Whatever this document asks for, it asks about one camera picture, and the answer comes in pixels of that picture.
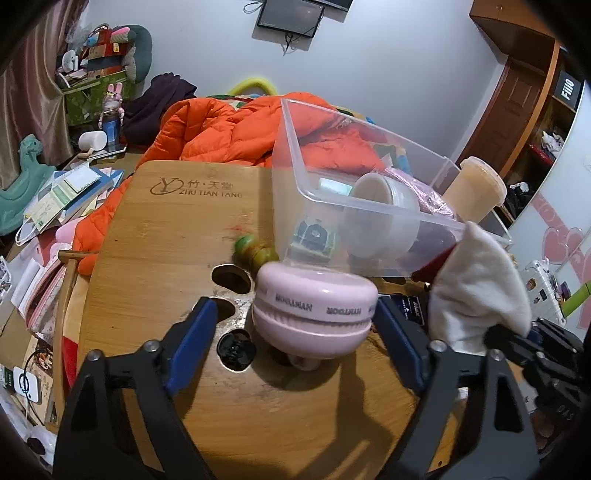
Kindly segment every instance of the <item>green storage box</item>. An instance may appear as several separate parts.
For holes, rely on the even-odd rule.
[[[125,72],[112,73],[99,79],[86,79],[72,88],[62,89],[66,102],[66,120],[71,127],[97,121],[102,110],[103,98],[110,83],[123,83],[121,92],[124,99],[132,98],[135,85]]]

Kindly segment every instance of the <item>clear plastic bin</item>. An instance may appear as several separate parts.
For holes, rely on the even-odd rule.
[[[291,99],[281,106],[272,175],[275,248],[283,261],[367,277],[408,277],[461,239],[464,223],[349,196],[357,179],[370,171],[358,165],[371,164],[370,157],[375,162],[374,152],[383,158],[389,146],[404,147],[413,176],[439,194],[459,172],[449,159],[349,115]],[[351,158],[363,151],[349,148],[351,140],[374,152]],[[511,244],[494,212],[480,225],[503,247]],[[371,244],[366,250],[364,239]],[[375,239],[387,247],[404,245],[405,253],[376,249]]]

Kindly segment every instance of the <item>wooden table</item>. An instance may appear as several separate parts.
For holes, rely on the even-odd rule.
[[[269,170],[182,161],[143,165],[90,281],[78,365],[90,349],[117,355],[162,338],[201,296],[228,300],[235,315],[218,324],[200,375],[175,398],[217,477],[374,478],[417,399],[398,381],[374,333],[355,353],[314,372],[273,360],[248,317],[252,288],[236,294],[212,281],[212,269],[231,261],[234,241],[245,232],[272,242]],[[226,369],[215,351],[219,338],[236,327],[250,331],[258,348],[240,373]],[[133,394],[126,401],[142,457],[159,467]],[[448,462],[456,427],[450,416],[433,467]]]

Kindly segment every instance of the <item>fillo sign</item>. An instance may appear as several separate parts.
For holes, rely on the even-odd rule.
[[[580,93],[581,82],[562,70],[556,83],[554,96],[574,110],[577,108]]]

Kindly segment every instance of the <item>pink curtain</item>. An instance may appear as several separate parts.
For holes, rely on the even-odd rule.
[[[86,0],[61,0],[18,47],[0,77],[0,189],[20,173],[18,147],[28,134],[43,145],[40,161],[57,166],[73,155],[63,94],[54,81],[67,29]]]

